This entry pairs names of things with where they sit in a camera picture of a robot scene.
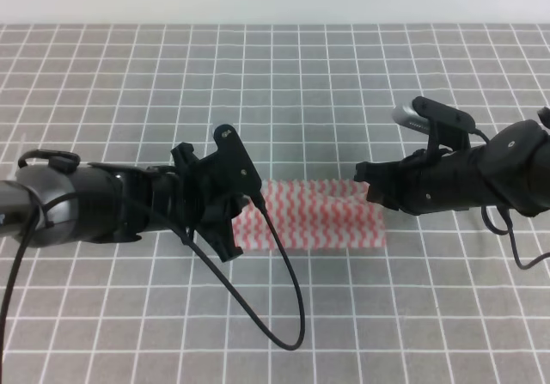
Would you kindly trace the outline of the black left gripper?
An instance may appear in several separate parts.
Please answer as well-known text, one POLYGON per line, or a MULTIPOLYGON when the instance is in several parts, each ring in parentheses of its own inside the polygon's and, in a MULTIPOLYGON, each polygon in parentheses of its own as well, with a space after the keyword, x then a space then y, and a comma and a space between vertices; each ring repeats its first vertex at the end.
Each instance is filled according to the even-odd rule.
POLYGON ((149 165, 139 170, 144 202, 184 228, 188 237, 199 233, 222 262, 241 256, 243 250, 235 244, 232 225, 239 212, 222 215, 219 209, 205 205, 200 191, 200 162, 206 156, 197 157, 190 143, 178 144, 171 155, 171 165, 149 165))

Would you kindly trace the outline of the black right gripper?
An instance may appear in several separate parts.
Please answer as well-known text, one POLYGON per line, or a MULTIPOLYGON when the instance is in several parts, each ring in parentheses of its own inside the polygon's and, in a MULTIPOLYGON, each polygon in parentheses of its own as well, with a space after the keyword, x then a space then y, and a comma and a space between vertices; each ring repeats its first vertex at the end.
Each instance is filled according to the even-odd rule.
POLYGON ((360 162, 353 180, 370 184, 366 200, 390 210, 423 215, 490 204, 490 187, 476 149, 444 155, 428 165, 409 156, 401 162, 360 162))

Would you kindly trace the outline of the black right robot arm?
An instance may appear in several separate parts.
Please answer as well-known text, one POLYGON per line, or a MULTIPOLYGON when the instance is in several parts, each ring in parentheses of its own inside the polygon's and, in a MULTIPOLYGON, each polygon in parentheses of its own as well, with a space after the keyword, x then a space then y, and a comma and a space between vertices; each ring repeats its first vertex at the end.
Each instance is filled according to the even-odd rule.
POLYGON ((516 122, 479 146, 469 142, 475 123, 459 113, 427 125, 426 149, 356 166, 368 201, 415 216, 488 206, 529 217, 548 211, 549 135, 536 121, 516 122))

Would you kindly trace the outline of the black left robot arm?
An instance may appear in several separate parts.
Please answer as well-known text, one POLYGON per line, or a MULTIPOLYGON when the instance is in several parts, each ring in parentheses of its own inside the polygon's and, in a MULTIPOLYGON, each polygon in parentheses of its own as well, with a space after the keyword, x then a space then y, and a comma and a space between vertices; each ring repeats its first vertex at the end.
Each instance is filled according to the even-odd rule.
POLYGON ((22 238, 38 210, 31 247, 130 243, 176 225, 188 238, 199 234, 223 262, 237 258, 243 251, 232 220, 246 204, 243 195, 229 186, 215 154, 199 159, 191 144, 180 143, 171 155, 171 165, 137 168, 30 150, 15 178, 1 183, 1 234, 22 238))

